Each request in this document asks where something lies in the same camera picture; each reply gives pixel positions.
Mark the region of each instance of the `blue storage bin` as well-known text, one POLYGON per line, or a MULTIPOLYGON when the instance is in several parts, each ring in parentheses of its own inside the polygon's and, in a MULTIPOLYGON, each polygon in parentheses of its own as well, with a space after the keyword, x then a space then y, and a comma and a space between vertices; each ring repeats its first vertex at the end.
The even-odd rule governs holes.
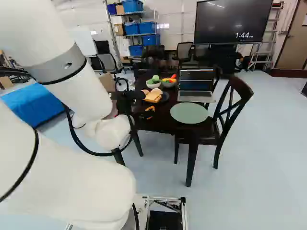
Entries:
POLYGON ((108 4, 108 5, 107 5, 107 10, 109 11, 109 13, 110 13, 111 15, 116 15, 116 14, 117 14, 117 12, 116 12, 116 4, 115 4, 115 3, 113 3, 113 4, 108 4))
POLYGON ((155 33, 155 23, 149 22, 149 23, 140 23, 140 34, 154 34, 155 33))
POLYGON ((160 35, 145 35, 142 36, 143 39, 143 46, 154 46, 154 45, 160 45, 161 41, 160 41, 160 35))
POLYGON ((125 25, 126 35, 136 35, 140 33, 139 24, 125 25))
POLYGON ((143 11, 143 3, 138 0, 126 0, 122 2, 125 13, 143 11))
POLYGON ((131 56, 142 56, 143 46, 129 46, 131 56))

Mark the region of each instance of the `bowl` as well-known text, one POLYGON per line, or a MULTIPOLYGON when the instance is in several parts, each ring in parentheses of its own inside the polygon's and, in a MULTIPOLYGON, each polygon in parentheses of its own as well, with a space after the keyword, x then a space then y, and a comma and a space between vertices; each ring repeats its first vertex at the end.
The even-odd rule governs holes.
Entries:
POLYGON ((159 82, 159 83, 157 83, 157 84, 149 84, 149 83, 147 83, 147 81, 146 81, 146 85, 147 85, 147 87, 148 87, 149 89, 159 88, 160 85, 161 85, 161 82, 159 82))
POLYGON ((166 82, 165 80, 169 80, 170 78, 164 78, 162 79, 161 83, 164 87, 166 88, 172 88, 176 85, 177 80, 176 79, 172 79, 174 82, 166 82))

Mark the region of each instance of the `whiteboard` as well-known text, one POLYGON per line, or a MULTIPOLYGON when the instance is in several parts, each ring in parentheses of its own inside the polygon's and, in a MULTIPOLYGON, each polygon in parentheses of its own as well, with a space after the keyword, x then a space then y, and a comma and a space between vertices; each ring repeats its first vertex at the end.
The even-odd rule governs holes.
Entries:
POLYGON ((78 26, 77 28, 71 29, 68 32, 75 40, 84 56, 96 55, 96 46, 91 36, 91 31, 87 27, 78 26))

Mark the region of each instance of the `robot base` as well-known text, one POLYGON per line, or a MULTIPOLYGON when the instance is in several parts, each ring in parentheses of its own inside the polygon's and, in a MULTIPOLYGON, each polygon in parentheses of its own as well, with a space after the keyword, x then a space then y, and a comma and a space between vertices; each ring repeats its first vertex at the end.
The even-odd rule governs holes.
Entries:
MULTIPOLYGON (((136 195, 140 230, 188 230, 185 197, 155 197, 136 195)), ((68 224, 65 230, 74 230, 68 224)), ((122 230, 136 230, 133 211, 122 230)))

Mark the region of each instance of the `laptop keyboard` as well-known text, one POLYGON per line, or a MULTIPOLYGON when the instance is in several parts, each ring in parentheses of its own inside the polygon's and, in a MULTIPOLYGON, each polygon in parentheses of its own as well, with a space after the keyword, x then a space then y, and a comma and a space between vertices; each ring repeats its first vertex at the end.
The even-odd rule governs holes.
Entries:
POLYGON ((212 93, 209 91, 180 91, 182 97, 211 97, 212 93))

